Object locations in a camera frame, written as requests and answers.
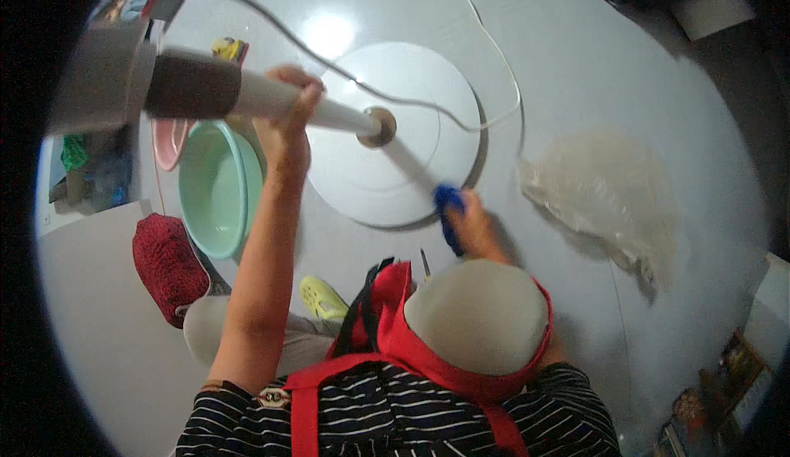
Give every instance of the striped shirt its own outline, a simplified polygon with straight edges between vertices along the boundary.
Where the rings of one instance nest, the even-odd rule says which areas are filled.
[[[285,378],[271,387],[282,387]],[[544,368],[502,404],[531,457],[620,455],[604,404],[587,375],[568,364]],[[176,455],[291,455],[290,405],[261,407],[223,382],[200,392]],[[319,393],[321,455],[477,456],[497,448],[478,406],[392,364],[363,364]]]

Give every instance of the white pole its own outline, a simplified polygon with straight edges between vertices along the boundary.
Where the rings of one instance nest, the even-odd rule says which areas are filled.
[[[299,89],[293,85],[274,82],[255,73],[243,72],[241,89],[233,113],[281,119],[291,109],[293,99],[298,94]],[[381,124],[377,120],[327,98],[321,99],[310,122],[311,125],[362,136],[378,135],[381,131]]]

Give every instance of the yellow crocs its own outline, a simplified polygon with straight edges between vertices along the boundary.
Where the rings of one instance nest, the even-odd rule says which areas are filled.
[[[302,302],[319,320],[342,320],[349,306],[332,287],[318,277],[305,277],[299,284]]]

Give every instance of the red apron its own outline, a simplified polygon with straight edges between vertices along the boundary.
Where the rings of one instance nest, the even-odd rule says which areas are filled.
[[[548,293],[535,282],[548,303],[548,326],[529,364],[504,376],[469,373],[440,359],[406,324],[403,305],[411,295],[411,263],[391,263],[391,259],[385,260],[368,272],[366,288],[351,305],[328,359],[288,377],[284,388],[291,391],[291,454],[318,457],[318,392],[322,383],[361,363],[387,362],[476,403],[488,418],[496,444],[513,455],[528,457],[518,426],[501,403],[518,394],[537,373],[535,367],[551,333]],[[338,357],[338,344],[344,339],[346,344],[350,340],[350,345],[343,346]]]

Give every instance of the blue cloth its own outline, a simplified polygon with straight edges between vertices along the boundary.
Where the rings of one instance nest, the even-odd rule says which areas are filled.
[[[460,246],[458,236],[453,231],[453,227],[450,225],[445,213],[448,205],[459,210],[461,214],[464,213],[464,201],[460,197],[460,191],[458,188],[453,188],[449,185],[437,185],[436,189],[434,189],[434,205],[436,205],[436,214],[439,215],[441,220],[441,233],[444,234],[447,245],[449,245],[456,256],[463,255],[464,249]]]

